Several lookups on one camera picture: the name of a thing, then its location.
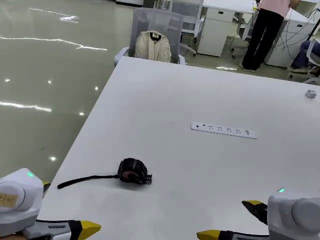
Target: white sneaker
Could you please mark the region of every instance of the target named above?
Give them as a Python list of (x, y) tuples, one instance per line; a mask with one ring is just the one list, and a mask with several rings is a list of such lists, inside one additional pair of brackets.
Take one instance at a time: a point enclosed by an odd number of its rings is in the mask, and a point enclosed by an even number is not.
[(240, 66), (240, 68), (242, 68), (242, 70), (245, 71), (245, 72), (251, 72), (251, 71), (252, 71), (252, 70), (250, 70), (250, 69), (245, 69), (244, 66), (242, 65), (242, 61), (240, 61), (239, 66)]
[(297, 69), (292, 69), (291, 72), (295, 73), (295, 74), (307, 74), (308, 73), (308, 68), (307, 67), (300, 67), (300, 68), (297, 68)]

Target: power outlet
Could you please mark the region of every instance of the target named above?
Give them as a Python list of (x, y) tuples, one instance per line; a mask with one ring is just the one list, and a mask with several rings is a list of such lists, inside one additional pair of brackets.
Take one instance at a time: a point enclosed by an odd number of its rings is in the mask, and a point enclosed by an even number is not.
[(231, 136), (249, 138), (249, 139), (258, 138), (255, 132), (249, 129), (228, 127), (228, 126), (222, 126), (222, 125), (217, 125), (212, 123), (193, 122), (191, 123), (191, 129), (196, 131), (231, 135)]

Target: seated person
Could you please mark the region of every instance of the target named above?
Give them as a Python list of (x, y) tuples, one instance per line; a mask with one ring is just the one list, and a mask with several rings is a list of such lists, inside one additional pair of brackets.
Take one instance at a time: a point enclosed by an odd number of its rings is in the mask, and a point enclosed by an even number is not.
[[(307, 51), (311, 41), (304, 41), (300, 46), (300, 52), (294, 59), (291, 69), (292, 73), (307, 74), (308, 73), (308, 62)], [(320, 43), (316, 42), (312, 48), (312, 52), (320, 57)]]

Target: label sticker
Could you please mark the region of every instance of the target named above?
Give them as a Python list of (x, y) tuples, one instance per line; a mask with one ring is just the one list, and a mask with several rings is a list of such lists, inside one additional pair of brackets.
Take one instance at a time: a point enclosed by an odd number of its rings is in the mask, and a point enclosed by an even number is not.
[(0, 192), (0, 207), (14, 208), (16, 206), (17, 199), (18, 195)]

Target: woman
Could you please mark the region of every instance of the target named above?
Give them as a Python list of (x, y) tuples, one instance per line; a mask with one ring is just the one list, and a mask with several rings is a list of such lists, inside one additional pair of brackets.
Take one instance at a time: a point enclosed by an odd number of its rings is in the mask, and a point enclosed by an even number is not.
[(255, 72), (265, 60), (274, 43), (289, 8), (299, 0), (263, 0), (259, 5), (259, 14), (255, 21), (249, 47), (240, 63), (246, 72)]

